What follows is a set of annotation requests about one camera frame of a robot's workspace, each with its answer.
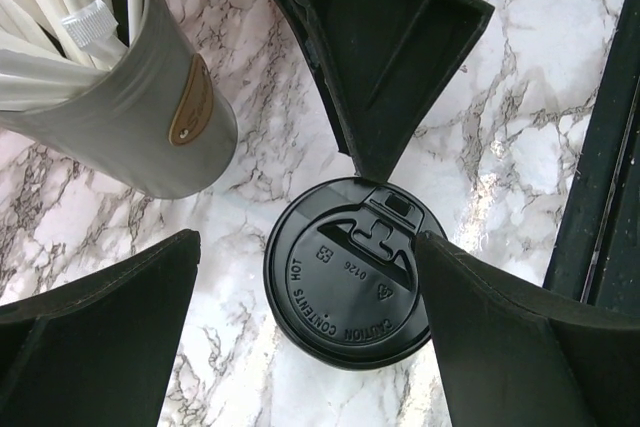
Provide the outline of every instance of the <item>gray metal container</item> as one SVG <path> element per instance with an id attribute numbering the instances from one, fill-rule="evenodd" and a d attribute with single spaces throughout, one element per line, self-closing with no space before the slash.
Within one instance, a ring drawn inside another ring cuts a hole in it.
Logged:
<path id="1" fill-rule="evenodd" d="M 0 111 L 0 125 L 167 199 L 211 185 L 237 143 L 233 111 L 164 0 L 145 0 L 139 36 L 98 84 L 55 106 Z"/>

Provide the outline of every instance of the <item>marble countertop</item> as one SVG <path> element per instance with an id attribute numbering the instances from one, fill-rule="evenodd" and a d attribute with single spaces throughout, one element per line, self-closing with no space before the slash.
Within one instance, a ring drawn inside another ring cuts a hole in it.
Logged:
<path id="1" fill-rule="evenodd" d="M 482 260 L 541 284 L 623 0 L 487 0 L 491 24 L 391 179 Z M 325 366 L 276 327 L 266 239 L 306 189 L 353 174 L 272 0 L 168 0 L 233 105 L 240 142 L 204 192 L 158 201 L 0 130 L 0 304 L 183 228 L 202 262 L 160 425 L 450 425 L 427 345 L 372 372 Z"/>

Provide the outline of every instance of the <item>black plastic lid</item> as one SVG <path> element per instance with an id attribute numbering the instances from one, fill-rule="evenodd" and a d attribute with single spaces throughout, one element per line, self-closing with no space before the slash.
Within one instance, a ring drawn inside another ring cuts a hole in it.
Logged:
<path id="1" fill-rule="evenodd" d="M 413 254 L 420 232 L 444 232 L 411 194 L 361 178 L 307 191 L 282 214 L 265 253 L 276 322 L 336 367 L 374 369 L 430 338 Z"/>

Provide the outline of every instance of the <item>leather label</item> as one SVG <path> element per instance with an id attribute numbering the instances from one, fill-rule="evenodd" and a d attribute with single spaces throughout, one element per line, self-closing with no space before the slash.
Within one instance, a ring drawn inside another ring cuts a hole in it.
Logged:
<path id="1" fill-rule="evenodd" d="M 187 86 L 171 122 L 169 142 L 180 146 L 193 142 L 204 131 L 213 113 L 213 86 L 209 69 L 200 54 L 194 54 Z"/>

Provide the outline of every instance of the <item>number 0126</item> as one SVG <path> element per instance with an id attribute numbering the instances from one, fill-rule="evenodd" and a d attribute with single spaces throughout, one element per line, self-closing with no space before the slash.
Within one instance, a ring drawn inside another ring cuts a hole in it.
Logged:
<path id="1" fill-rule="evenodd" d="M 351 262 L 347 262 L 346 264 L 344 264 L 344 270 L 352 273 L 353 275 L 358 277 L 360 280 L 364 280 L 367 278 L 367 273 L 360 270 L 360 267 L 353 265 Z"/>

